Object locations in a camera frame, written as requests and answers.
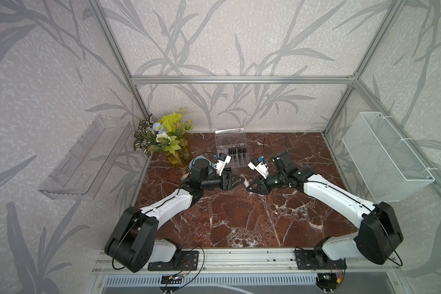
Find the clear acrylic lipstick organizer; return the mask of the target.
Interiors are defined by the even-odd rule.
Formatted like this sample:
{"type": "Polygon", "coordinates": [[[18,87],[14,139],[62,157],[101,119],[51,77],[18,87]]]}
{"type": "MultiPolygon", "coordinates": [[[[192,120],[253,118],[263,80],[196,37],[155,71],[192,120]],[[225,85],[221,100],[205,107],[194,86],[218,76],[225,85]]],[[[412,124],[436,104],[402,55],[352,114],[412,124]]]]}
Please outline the clear acrylic lipstick organizer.
{"type": "Polygon", "coordinates": [[[232,154],[231,161],[226,165],[227,168],[241,168],[246,167],[249,162],[249,151],[247,148],[247,140],[246,140],[246,132],[243,127],[234,128],[234,129],[222,129],[216,130],[215,141],[216,141],[216,149],[217,153],[224,153],[229,155],[229,148],[246,148],[246,154],[232,154]]]}

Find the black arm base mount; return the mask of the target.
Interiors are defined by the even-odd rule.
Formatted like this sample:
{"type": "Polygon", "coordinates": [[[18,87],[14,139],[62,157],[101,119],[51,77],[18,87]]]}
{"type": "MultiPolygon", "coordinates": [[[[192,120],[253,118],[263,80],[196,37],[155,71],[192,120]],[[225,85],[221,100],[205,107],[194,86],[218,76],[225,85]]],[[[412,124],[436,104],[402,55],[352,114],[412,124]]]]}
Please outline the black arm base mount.
{"type": "Polygon", "coordinates": [[[193,271],[197,270],[199,251],[176,251],[169,262],[153,262],[148,264],[149,271],[193,271]]]}

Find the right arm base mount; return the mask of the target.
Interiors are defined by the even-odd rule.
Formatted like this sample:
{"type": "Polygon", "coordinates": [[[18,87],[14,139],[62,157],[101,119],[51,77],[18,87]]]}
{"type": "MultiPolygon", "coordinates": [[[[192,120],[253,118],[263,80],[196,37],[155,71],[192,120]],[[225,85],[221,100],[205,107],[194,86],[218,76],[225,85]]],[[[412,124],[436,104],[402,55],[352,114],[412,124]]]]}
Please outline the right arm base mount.
{"type": "Polygon", "coordinates": [[[346,270],[344,258],[329,259],[322,251],[296,247],[294,250],[296,265],[299,270],[346,270]]]}

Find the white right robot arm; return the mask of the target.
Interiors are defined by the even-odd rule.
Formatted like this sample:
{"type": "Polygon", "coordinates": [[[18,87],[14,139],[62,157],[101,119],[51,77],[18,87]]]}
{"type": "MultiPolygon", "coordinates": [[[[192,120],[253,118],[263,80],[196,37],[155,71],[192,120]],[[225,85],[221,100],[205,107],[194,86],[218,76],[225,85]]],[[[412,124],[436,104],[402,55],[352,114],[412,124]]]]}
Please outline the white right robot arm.
{"type": "Polygon", "coordinates": [[[377,265],[390,260],[404,239],[391,205],[357,197],[309,167],[298,167],[286,151],[272,161],[276,166],[274,174],[269,173],[264,158],[254,158],[248,164],[260,174],[247,187],[249,192],[265,196],[273,189],[296,189],[328,205],[358,229],[356,233],[325,238],[311,250],[296,249],[296,258],[303,266],[326,269],[347,258],[365,258],[377,265]]]}

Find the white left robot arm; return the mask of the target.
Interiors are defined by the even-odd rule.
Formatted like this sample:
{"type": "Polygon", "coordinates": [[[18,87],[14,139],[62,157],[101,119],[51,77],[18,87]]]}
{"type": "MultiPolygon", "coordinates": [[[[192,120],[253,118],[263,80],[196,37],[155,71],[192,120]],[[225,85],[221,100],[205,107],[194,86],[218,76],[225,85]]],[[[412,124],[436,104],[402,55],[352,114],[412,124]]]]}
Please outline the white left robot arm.
{"type": "Polygon", "coordinates": [[[193,207],[205,191],[231,191],[243,181],[226,166],[231,157],[220,153],[216,163],[203,156],[191,162],[189,173],[173,193],[143,208],[125,209],[107,241],[104,252],[112,262],[133,273],[147,263],[177,270],[182,248],[169,240],[157,240],[158,230],[177,214],[193,207]]]}

